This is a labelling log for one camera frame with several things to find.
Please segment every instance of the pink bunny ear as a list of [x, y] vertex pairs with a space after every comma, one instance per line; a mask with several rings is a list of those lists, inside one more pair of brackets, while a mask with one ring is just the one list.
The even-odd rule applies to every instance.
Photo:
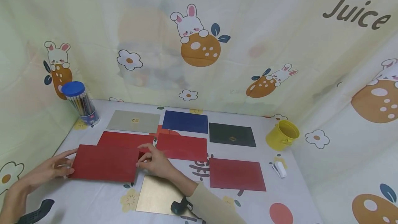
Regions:
[[391, 67], [393, 64], [397, 62], [397, 59], [388, 59], [381, 63], [383, 69]]
[[173, 20], [176, 24], [182, 22], [182, 15], [179, 12], [173, 12], [170, 15], [170, 19]]
[[187, 7], [187, 16], [196, 17], [196, 6], [194, 4]]
[[283, 70], [289, 70], [290, 68], [292, 67], [292, 65], [291, 64], [285, 64], [285, 66], [283, 67]]
[[61, 44], [61, 49], [63, 51], [68, 51], [70, 49], [70, 45], [68, 43]]
[[295, 75], [295, 74], [297, 74], [297, 72], [298, 72], [298, 70], [291, 70], [291, 71], [289, 72], [289, 76], [290, 76], [290, 75]]
[[53, 51], [55, 49], [55, 44], [52, 41], [46, 41], [44, 46], [47, 48], [47, 51]]

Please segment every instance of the finger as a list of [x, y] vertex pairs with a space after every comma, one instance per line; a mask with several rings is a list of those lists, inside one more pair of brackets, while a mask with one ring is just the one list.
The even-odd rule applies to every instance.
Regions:
[[58, 161], [56, 161], [56, 162], [54, 163], [54, 167], [61, 166], [61, 165], [65, 165], [65, 164], [66, 164], [67, 166], [71, 166], [72, 163], [73, 163], [73, 160], [68, 159], [68, 158], [62, 158], [62, 159], [60, 159], [60, 160], [58, 160]]
[[153, 146], [151, 143], [144, 143], [144, 144], [138, 146], [138, 148], [139, 149], [148, 148], [150, 152], [156, 152], [157, 151], [157, 148], [155, 148], [155, 146]]
[[152, 153], [147, 152], [144, 155], [142, 155], [141, 158], [138, 159], [138, 162], [141, 163], [141, 162], [143, 162], [143, 161], [145, 161], [147, 159], [151, 159], [151, 158], [152, 158]]
[[57, 160], [59, 160], [61, 158], [65, 158], [65, 157], [67, 157], [69, 155], [75, 154], [76, 152], [77, 152], [77, 148], [73, 149], [73, 150], [69, 150], [69, 151], [64, 151], [63, 153], [52, 157], [51, 160], [52, 161], [57, 161]]
[[147, 170], [151, 171], [152, 162], [146, 162], [146, 163], [141, 162], [141, 163], [136, 163], [135, 166], [136, 166], [137, 168], [140, 168], [140, 169], [147, 169]]
[[55, 169], [55, 176], [56, 177], [63, 177], [65, 175], [70, 175], [74, 172], [73, 168], [67, 168], [67, 167], [58, 167]]

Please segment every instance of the blue lid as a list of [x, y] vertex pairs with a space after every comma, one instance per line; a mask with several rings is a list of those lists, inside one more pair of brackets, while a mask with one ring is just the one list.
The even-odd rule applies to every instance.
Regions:
[[68, 82], [63, 85], [61, 91], [65, 96], [73, 97], [80, 95], [86, 90], [84, 84], [81, 82]]

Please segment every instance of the cartoon bunny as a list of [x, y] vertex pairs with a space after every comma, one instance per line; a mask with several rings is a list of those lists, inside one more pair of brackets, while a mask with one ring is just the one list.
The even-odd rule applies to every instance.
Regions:
[[376, 85], [379, 81], [395, 82], [398, 88], [398, 64], [397, 59], [388, 59], [381, 63], [383, 70], [380, 71], [368, 85]]
[[55, 65], [60, 64], [63, 68], [70, 67], [70, 63], [68, 62], [68, 50], [70, 49], [70, 45], [68, 43], [61, 44], [60, 48], [56, 48], [55, 44], [52, 41], [46, 41], [44, 46], [48, 51], [48, 59], [50, 62], [50, 67], [52, 71], [55, 71]]
[[287, 78], [289, 78], [291, 75], [297, 74], [298, 70], [291, 70], [292, 65], [291, 64], [285, 64], [283, 69], [275, 71], [272, 73], [270, 76], [272, 76], [273, 79], [275, 79], [275, 87], [280, 86], [282, 82], [284, 82]]
[[189, 42], [189, 36], [194, 33], [199, 33], [199, 36], [206, 37], [209, 31], [205, 30], [200, 19], [196, 17], [196, 6], [190, 4], [187, 7], [187, 15], [183, 17], [179, 12], [173, 12], [170, 19], [177, 24], [178, 33], [181, 37], [181, 43]]

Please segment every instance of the blue card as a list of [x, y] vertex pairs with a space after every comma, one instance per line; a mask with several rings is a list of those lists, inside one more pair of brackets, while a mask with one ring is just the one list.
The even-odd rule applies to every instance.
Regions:
[[162, 128], [185, 132], [208, 133], [207, 115], [166, 111]]

